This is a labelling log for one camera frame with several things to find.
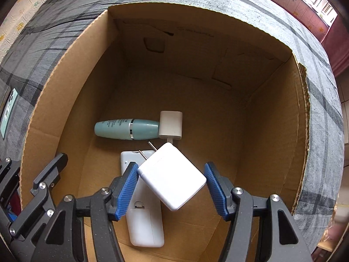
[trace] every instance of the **red curtain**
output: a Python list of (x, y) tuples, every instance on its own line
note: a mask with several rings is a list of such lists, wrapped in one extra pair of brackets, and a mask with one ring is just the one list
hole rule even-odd
[(321, 42), (335, 77), (349, 67), (349, 33), (338, 15)]

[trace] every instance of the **blue gripper pad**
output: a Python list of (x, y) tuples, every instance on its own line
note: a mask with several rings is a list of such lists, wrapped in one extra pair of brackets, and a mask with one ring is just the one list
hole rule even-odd
[(134, 189), (138, 181), (138, 164), (131, 162), (121, 176), (118, 187), (113, 192), (117, 197), (115, 219), (118, 221), (126, 214), (128, 205), (130, 204)]
[(210, 191), (217, 213), (225, 221), (231, 220), (231, 215), (235, 213), (236, 203), (231, 194), (234, 188), (228, 178), (221, 176), (213, 162), (205, 164), (204, 175), (207, 179), (208, 190)]

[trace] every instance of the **corrugated cardboard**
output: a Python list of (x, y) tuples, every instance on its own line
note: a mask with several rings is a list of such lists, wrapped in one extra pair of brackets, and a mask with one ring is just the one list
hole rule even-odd
[[(166, 3), (110, 7), (67, 50), (38, 99), (22, 157), (22, 205), (57, 152), (69, 161), (53, 190), (56, 203), (108, 186), (120, 175), (121, 151), (149, 149), (146, 141), (95, 136), (97, 121), (158, 120), (160, 111), (178, 110), (183, 138), (174, 144), (198, 169), (213, 161), (235, 185), (257, 196), (278, 193), (291, 210), (308, 150), (300, 68), (286, 45), (227, 15)], [(126, 219), (114, 223), (126, 261), (218, 259), (229, 224), (207, 187), (176, 212), (162, 205), (162, 215), (161, 248), (132, 246)], [(255, 249), (258, 220), (252, 229)]]

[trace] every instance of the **white remote control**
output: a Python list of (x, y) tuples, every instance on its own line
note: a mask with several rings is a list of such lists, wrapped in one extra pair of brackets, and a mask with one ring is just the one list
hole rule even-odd
[[(149, 158), (153, 150), (143, 151)], [(122, 152), (121, 174), (130, 162), (140, 166), (145, 159), (139, 152)], [(164, 245), (164, 230), (162, 226), (160, 199), (150, 190), (147, 184), (139, 177), (133, 196), (126, 212), (128, 232), (134, 246), (162, 247)]]

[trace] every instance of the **gray plaid fabric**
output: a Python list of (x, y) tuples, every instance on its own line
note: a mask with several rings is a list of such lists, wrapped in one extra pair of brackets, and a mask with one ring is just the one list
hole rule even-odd
[(271, 0), (47, 0), (20, 33), (0, 67), (0, 97), (19, 92), (0, 156), (20, 160), (29, 119), (51, 71), (81, 32), (111, 5), (171, 2), (221, 12), (269, 33), (307, 68), (310, 146), (294, 218), (310, 251), (332, 215), (343, 170), (343, 118), (328, 57), (317, 39)]

